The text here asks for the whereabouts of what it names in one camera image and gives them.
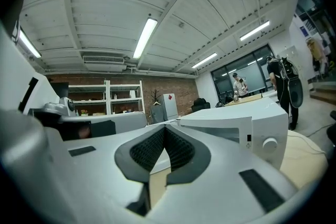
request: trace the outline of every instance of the round knob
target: round knob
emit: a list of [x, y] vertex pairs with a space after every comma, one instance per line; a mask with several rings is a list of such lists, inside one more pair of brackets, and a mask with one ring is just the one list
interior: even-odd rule
[[278, 147], [275, 138], [267, 138], [263, 143], [263, 149], [266, 153], [273, 153]]
[[74, 111], [75, 110], [75, 104], [72, 100], [68, 100], [68, 107], [70, 109], [70, 111]]

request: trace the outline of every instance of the brick wall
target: brick wall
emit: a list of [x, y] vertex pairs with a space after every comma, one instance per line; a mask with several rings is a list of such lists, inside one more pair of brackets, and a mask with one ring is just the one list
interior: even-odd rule
[[[99, 76], [91, 74], [60, 74], [47, 76], [52, 79], [52, 82], [68, 82], [69, 85], [89, 85], [89, 84], [103, 84], [104, 80], [110, 80], [111, 84], [138, 84], [139, 80], [142, 81], [144, 105], [147, 118], [150, 120], [150, 106], [153, 104], [151, 91], [154, 89], [159, 91], [159, 95], [165, 93], [174, 93], [177, 104], [177, 111], [179, 115], [183, 116], [190, 113], [190, 108], [193, 105], [195, 99], [198, 98], [197, 87], [194, 79], [182, 79], [182, 78], [166, 78], [166, 77], [150, 77], [150, 76]], [[69, 94], [70, 98], [74, 100], [88, 100], [88, 99], [102, 99], [101, 93], [85, 93], [85, 94]], [[137, 110], [138, 105], [134, 104], [118, 104], [113, 105], [116, 109], [116, 113], [122, 110], [132, 109]], [[102, 110], [100, 106], [79, 106], [77, 109], [86, 109], [91, 112], [104, 112], [94, 111], [95, 109]]]

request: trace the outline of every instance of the fluorescent ceiling light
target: fluorescent ceiling light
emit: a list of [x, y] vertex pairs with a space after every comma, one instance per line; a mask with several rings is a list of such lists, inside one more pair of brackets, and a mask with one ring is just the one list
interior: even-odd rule
[[29, 39], [27, 38], [27, 36], [25, 35], [25, 33], [23, 33], [23, 31], [20, 31], [20, 39], [23, 42], [23, 44], [27, 47], [28, 50], [30, 50], [30, 52], [36, 57], [36, 58], [41, 58], [41, 54], [37, 51], [37, 49], [35, 49], [35, 47], [33, 46], [33, 44], [31, 44], [31, 42], [29, 41]]
[[137, 47], [136, 47], [134, 55], [133, 55], [133, 58], [135, 58], [135, 59], [140, 58], [144, 48], [146, 47], [146, 44], [147, 44], [149, 38], [151, 37], [151, 35], [154, 31], [154, 28], [156, 27], [157, 24], [158, 24], [157, 20], [148, 18], [148, 20], [146, 22], [146, 25], [142, 30], [141, 36], [139, 38]]
[[266, 26], [269, 26], [269, 21], [265, 22], [264, 24], [260, 25], [259, 27], [257, 27], [256, 29], [252, 30], [251, 32], [248, 32], [246, 35], [243, 35], [242, 37], [240, 37], [240, 40], [243, 41], [244, 39], [252, 36], [253, 34], [255, 34], [256, 32], [264, 29]]
[[209, 57], [207, 57], [204, 60], [200, 61], [199, 63], [195, 64], [193, 66], [193, 68], [196, 68], [196, 67], [200, 66], [201, 64], [205, 63], [206, 61], [209, 61], [211, 58], [214, 58], [215, 56], [217, 56], [217, 53], [211, 54]]

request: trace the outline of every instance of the pipe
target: pipe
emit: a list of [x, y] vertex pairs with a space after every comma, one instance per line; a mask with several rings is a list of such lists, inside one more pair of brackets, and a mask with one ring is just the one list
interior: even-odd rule
[[96, 71], [53, 71], [44, 72], [43, 75], [57, 75], [57, 74], [132, 74], [132, 75], [143, 75], [143, 76], [155, 76], [155, 77], [173, 77], [173, 78], [185, 78], [185, 79], [196, 79], [198, 76], [182, 74], [182, 73], [170, 73], [163, 71], [152, 71], [152, 70], [138, 70], [137, 68], [131, 67], [131, 72], [96, 72]]
[[130, 62], [125, 62], [125, 65], [127, 65], [129, 67], [136, 67], [137, 66], [136, 63], [130, 63]]
[[154, 71], [154, 70], [139, 70], [137, 68], [131, 68], [131, 69], [135, 70], [133, 74], [140, 73], [147, 76], [163, 76], [163, 77], [177, 77], [177, 78], [189, 78], [189, 79], [198, 78], [198, 76], [190, 74], [172, 73], [172, 72]]

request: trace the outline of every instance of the desk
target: desk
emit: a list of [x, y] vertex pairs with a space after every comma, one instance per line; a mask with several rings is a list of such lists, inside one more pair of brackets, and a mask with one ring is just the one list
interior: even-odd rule
[[243, 103], [259, 100], [261, 98], [262, 98], [262, 93], [259, 93], [259, 94], [256, 94], [256, 95], [244, 97], [239, 102], [231, 101], [230, 103], [227, 103], [225, 106], [235, 105], [235, 104], [243, 104]]
[[260, 91], [260, 90], [263, 90], [263, 89], [265, 89], [265, 87], [261, 87], [261, 88], [259, 88], [259, 89], [255, 89], [255, 90], [253, 90], [253, 91], [248, 91], [249, 93], [254, 93], [254, 92], [256, 92], [256, 91]]
[[[321, 149], [311, 139], [297, 132], [288, 131], [287, 145], [280, 171], [298, 188], [321, 178], [328, 162]], [[170, 161], [160, 156], [150, 176], [151, 203], [154, 206], [165, 192], [166, 176], [171, 172]]]
[[288, 131], [283, 158], [280, 171], [298, 188], [321, 178], [328, 167], [327, 158], [318, 145], [293, 131]]
[[278, 92], [275, 90], [267, 91], [262, 93], [262, 97], [270, 97], [274, 102], [279, 102]]

